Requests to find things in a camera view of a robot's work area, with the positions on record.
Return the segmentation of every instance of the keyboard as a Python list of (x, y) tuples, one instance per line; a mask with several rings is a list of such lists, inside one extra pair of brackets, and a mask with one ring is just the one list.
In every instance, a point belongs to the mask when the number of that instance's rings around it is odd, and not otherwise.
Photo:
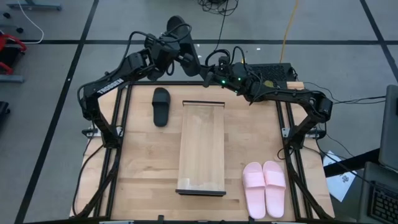
[(398, 190), (372, 181), (368, 200), (368, 215), (380, 222), (398, 224)]

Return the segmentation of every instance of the yellow cable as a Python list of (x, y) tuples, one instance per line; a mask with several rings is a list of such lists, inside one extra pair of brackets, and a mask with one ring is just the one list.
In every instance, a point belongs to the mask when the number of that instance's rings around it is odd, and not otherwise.
[(299, 5), (299, 0), (296, 0), (296, 4), (294, 5), (292, 15), (290, 16), (289, 24), (287, 25), (286, 31), (285, 31), (285, 36), (284, 36), (284, 42), (282, 44), (282, 52), (280, 53), (280, 59), (279, 63), (282, 63), (282, 59), (284, 57), (284, 51), (285, 51), (285, 43), (286, 43), (286, 37), (287, 33), (289, 33), (289, 29), (292, 26), (293, 19), (294, 19), (294, 14), (296, 13), (297, 6)]

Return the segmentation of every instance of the black floor line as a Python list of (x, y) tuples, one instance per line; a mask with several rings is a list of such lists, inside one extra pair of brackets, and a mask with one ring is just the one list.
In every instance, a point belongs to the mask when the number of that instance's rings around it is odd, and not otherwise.
[(387, 62), (388, 62), (388, 64), (391, 67), (392, 73), (394, 74), (394, 76), (396, 77), (396, 80), (398, 81), (397, 64), (396, 64), (394, 58), (392, 57), (390, 50), (388, 49), (386, 41), (384, 41), (384, 38), (381, 35), (381, 32), (380, 32), (380, 30), (379, 30), (379, 28), (378, 28), (378, 26), (376, 24), (376, 21), (373, 18), (373, 15), (371, 13), (371, 10), (369, 9), (368, 4), (366, 3), (365, 0), (360, 0), (360, 1), (361, 1), (361, 4), (362, 4), (362, 7), (363, 7), (363, 9), (364, 9), (364, 11), (366, 13), (366, 16), (368, 17), (369, 22), (370, 22), (370, 24), (371, 24), (371, 26), (373, 28), (374, 34), (376, 35), (376, 37), (377, 37), (377, 39), (378, 39), (378, 41), (380, 43), (381, 49), (383, 50), (384, 55), (386, 56)]
[(18, 214), (15, 219), (15, 223), (23, 223), (25, 220), (25, 216), (28, 211), (30, 201), (32, 200), (33, 193), (34, 193), (36, 185), (37, 185), (37, 181), (39, 180), (40, 173), (42, 171), (42, 168), (43, 168), (43, 165), (45, 162), (45, 158), (47, 157), (47, 153), (50, 148), (50, 143), (53, 138), (55, 128), (57, 127), (58, 120), (60, 118), (62, 108), (65, 103), (65, 99), (67, 97), (68, 90), (69, 90), (70, 84), (72, 82), (72, 78), (75, 73), (76, 66), (78, 64), (78, 61), (79, 61), (79, 58), (81, 55), (81, 51), (83, 50), (84, 41), (87, 38), (88, 31), (89, 31), (91, 23), (93, 21), (94, 14), (95, 14), (95, 11), (96, 11), (96, 8), (98, 5), (98, 1), (99, 0), (94, 0), (93, 5), (90, 10), (90, 13), (88, 15), (88, 18), (87, 18), (87, 21), (85, 24), (85, 28), (83, 29), (83, 33), (81, 34), (80, 41), (79, 41), (78, 47), (75, 52), (75, 56), (73, 56), (73, 60), (71, 62), (67, 77), (65, 79), (65, 83), (63, 84), (60, 98), (58, 99), (57, 106), (55, 107), (55, 111), (54, 111), (54, 114), (51, 119), (49, 130), (47, 131), (47, 134), (45, 136), (43, 146), (40, 150), (39, 157), (37, 158), (36, 165), (34, 167), (32, 176), (30, 177), (30, 181), (26, 188), (24, 198), (22, 199), (21, 205), (19, 207)]
[[(23, 42), (35, 42), (36, 40), (22, 40)], [(41, 44), (79, 44), (79, 40), (43, 40)], [(194, 44), (217, 44), (217, 40), (198, 39), (193, 40)], [(264, 44), (280, 45), (283, 40), (220, 40), (220, 44)], [(387, 42), (391, 45), (398, 45), (398, 40)], [(127, 40), (86, 40), (85, 44), (93, 45), (125, 45)], [(143, 45), (143, 40), (132, 40), (131, 45)], [(286, 40), (287, 45), (378, 45), (378, 40)]]

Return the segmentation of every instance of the black slipper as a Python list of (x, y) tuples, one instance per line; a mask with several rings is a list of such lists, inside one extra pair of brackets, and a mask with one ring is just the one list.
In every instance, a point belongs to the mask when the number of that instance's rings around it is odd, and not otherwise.
[(169, 120), (170, 93), (165, 89), (158, 87), (155, 89), (152, 99), (154, 107), (154, 123), (157, 127), (164, 127)]

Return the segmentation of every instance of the wooden board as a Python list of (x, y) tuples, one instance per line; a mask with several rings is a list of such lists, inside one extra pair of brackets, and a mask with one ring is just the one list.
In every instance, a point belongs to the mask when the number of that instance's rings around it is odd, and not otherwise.
[(224, 105), (184, 103), (179, 194), (224, 195)]
[[(287, 174), (284, 161), (276, 154), (282, 148), (280, 127), (274, 101), (249, 103), (232, 91), (218, 86), (163, 86), (171, 95), (169, 123), (164, 128), (153, 124), (152, 96), (158, 86), (134, 86), (125, 130), (121, 165), (113, 205), (113, 220), (248, 220), (242, 185), (242, 171), (250, 162), (278, 162)], [(302, 83), (288, 83), (289, 88), (303, 88)], [(111, 120), (116, 91), (100, 99), (101, 110)], [(175, 193), (178, 179), (183, 100), (222, 101), (224, 109), (225, 189), (224, 197), (181, 196)], [(289, 127), (285, 113), (285, 123)], [(306, 113), (292, 105), (294, 120), (299, 124)], [(101, 144), (92, 140), (85, 159)], [(305, 145), (318, 150), (314, 140)], [(76, 200), (80, 211), (98, 188), (104, 150), (87, 164)], [(325, 211), (334, 216), (320, 156), (302, 150), (302, 160), (309, 191)], [(297, 188), (302, 216), (302, 195)], [(292, 221), (292, 199), (289, 185), (285, 195), (285, 215), (279, 220)], [(104, 214), (108, 192), (104, 194)], [(266, 216), (264, 220), (275, 220)]]

